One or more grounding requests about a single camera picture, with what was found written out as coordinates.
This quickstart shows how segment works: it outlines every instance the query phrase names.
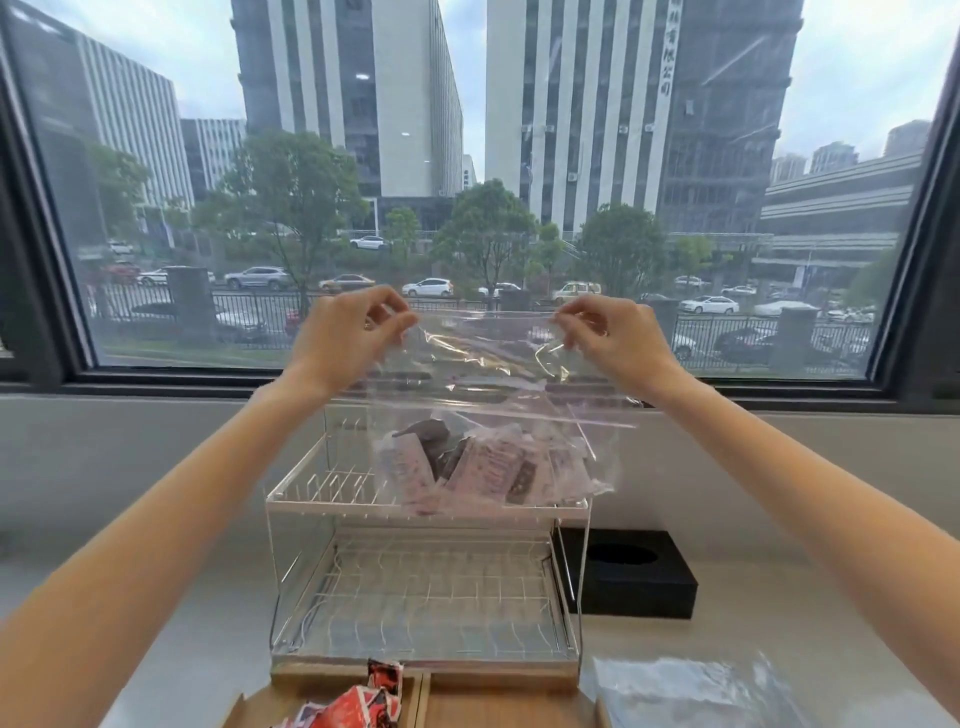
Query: fence post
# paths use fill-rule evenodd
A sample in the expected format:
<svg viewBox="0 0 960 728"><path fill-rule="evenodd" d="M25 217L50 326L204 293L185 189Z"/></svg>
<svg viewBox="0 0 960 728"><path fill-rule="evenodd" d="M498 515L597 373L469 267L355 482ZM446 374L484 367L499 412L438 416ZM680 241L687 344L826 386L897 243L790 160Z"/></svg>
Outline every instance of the fence post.
<svg viewBox="0 0 960 728"><path fill-rule="evenodd" d="M813 327L815 310L785 308L777 320L777 336L770 354L770 369L777 375L802 376Z"/></svg>

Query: ziplock bag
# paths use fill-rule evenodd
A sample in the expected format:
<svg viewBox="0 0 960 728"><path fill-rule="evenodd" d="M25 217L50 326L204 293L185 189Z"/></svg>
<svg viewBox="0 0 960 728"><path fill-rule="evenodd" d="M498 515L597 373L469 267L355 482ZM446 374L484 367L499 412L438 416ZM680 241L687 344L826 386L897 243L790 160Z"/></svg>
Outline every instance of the ziplock bag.
<svg viewBox="0 0 960 728"><path fill-rule="evenodd" d="M388 501L476 516L612 489L629 425L608 400L597 406L597 392L612 390L605 381L565 388L586 362L547 316L429 314L407 336L390 374L368 380L374 475Z"/></svg>

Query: glass pane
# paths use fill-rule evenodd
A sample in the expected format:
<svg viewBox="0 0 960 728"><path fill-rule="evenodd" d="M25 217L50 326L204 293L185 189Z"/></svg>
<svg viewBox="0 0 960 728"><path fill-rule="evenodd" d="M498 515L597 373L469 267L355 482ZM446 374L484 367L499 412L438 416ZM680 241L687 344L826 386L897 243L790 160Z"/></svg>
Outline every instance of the glass pane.
<svg viewBox="0 0 960 728"><path fill-rule="evenodd" d="M386 282L420 310L624 296L698 374L863 377L960 24L950 0L4 1L103 365L279 367L313 299Z"/></svg>

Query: silver car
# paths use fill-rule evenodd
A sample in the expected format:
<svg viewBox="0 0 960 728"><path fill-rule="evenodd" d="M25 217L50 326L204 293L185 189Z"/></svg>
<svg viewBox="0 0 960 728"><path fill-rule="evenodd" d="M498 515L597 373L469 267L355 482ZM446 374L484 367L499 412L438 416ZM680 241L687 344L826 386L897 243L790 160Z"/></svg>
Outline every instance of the silver car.
<svg viewBox="0 0 960 728"><path fill-rule="evenodd" d="M269 288L272 291L278 291L290 287L293 280L282 268L259 266L248 268L243 273L227 273L224 276L224 282L227 288L234 291L241 288Z"/></svg>

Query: high-rise building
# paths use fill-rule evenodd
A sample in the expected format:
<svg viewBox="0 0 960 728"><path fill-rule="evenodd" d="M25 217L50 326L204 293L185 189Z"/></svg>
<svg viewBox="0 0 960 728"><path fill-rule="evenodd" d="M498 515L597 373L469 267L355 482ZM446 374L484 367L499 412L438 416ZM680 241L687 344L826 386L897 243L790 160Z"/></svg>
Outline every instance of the high-rise building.
<svg viewBox="0 0 960 728"><path fill-rule="evenodd" d="M835 172L838 169L853 167L860 161L860 155L852 144L842 141L833 141L820 147L813 153L810 161L810 174L818 175L821 172Z"/></svg>
<svg viewBox="0 0 960 728"><path fill-rule="evenodd" d="M243 144L247 122L243 119L181 119L180 126L190 183L199 202L233 166L233 153Z"/></svg>
<svg viewBox="0 0 960 728"><path fill-rule="evenodd" d="M231 0L248 129L313 132L367 197L453 196L463 113L438 0Z"/></svg>
<svg viewBox="0 0 960 728"><path fill-rule="evenodd" d="M488 0L487 179L577 231L598 207L752 232L803 0Z"/></svg>
<svg viewBox="0 0 960 728"><path fill-rule="evenodd" d="M806 157L802 155L786 154L774 157L770 165L770 184L789 182L802 177L806 171Z"/></svg>
<svg viewBox="0 0 960 728"><path fill-rule="evenodd" d="M58 85L55 101L43 106L60 107L55 115L68 119L84 138L139 159L151 173L145 190L149 205L180 198L192 206L173 83L26 3L16 3L13 11L23 26L54 33L72 49L69 60L49 43L41 46L45 51L24 45L23 55L33 58L33 66L45 67Z"/></svg>
<svg viewBox="0 0 960 728"><path fill-rule="evenodd" d="M464 155L464 189L468 189L477 184L477 173L473 168L473 157Z"/></svg>
<svg viewBox="0 0 960 728"><path fill-rule="evenodd" d="M906 124L894 127L887 133L887 143L883 147L885 157L900 157L922 152L926 138L930 136L930 122L914 119Z"/></svg>

